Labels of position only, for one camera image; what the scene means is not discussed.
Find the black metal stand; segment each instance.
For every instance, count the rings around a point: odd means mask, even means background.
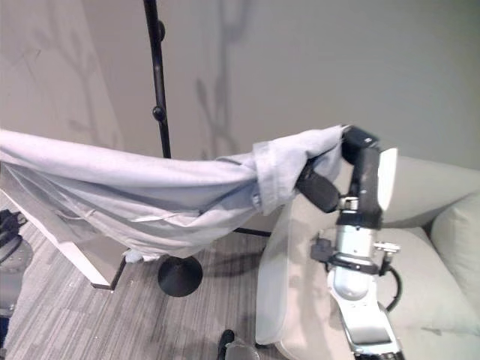
[[[165,100],[164,62],[162,59],[161,42],[165,38],[165,26],[158,18],[156,0],[143,0],[145,15],[150,37],[151,61],[153,64],[153,78],[155,87],[156,105],[152,110],[160,128],[160,138],[164,158],[171,158],[170,135],[167,121],[167,103]],[[270,236],[270,232],[254,229],[238,228],[237,233],[258,236]],[[170,296],[181,297],[191,294],[202,282],[202,266],[193,257],[180,259],[169,256],[158,272],[160,288]]]

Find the black cable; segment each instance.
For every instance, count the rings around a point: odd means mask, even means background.
[[[245,229],[244,227],[238,227],[235,230],[233,230],[233,232],[240,233],[240,234],[263,236],[264,238],[269,238],[270,236],[272,236],[272,233],[269,231]]]
[[[390,312],[393,309],[395,309],[398,302],[400,301],[400,299],[402,297],[402,292],[404,291],[404,287],[403,287],[403,284],[402,284],[402,279],[400,277],[400,274],[398,274],[398,271],[395,270],[395,268],[393,266],[390,265],[388,267],[387,271],[391,272],[391,274],[393,275],[393,277],[397,281],[397,293],[393,297],[393,300],[391,301],[390,305],[387,306],[387,311]]]

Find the gray wall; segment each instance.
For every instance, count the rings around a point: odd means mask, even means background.
[[[175,158],[348,123],[480,170],[478,1],[159,2]],[[3,0],[0,59],[3,128],[161,156],[142,1]]]
[[[173,154],[352,123],[480,169],[480,3],[165,1]]]

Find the round black base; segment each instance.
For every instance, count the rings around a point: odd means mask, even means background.
[[[170,256],[158,270],[158,285],[170,296],[181,298],[193,293],[203,278],[202,266],[197,259]]]

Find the striped carpet floor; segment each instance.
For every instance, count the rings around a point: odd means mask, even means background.
[[[13,206],[0,197],[0,209]],[[114,292],[94,289],[30,223],[34,249],[10,321],[8,360],[214,360],[224,329],[254,344],[257,267],[264,238],[229,234],[197,259],[200,288],[186,298],[164,295],[159,262],[127,264]],[[284,359],[276,349],[261,359]]]

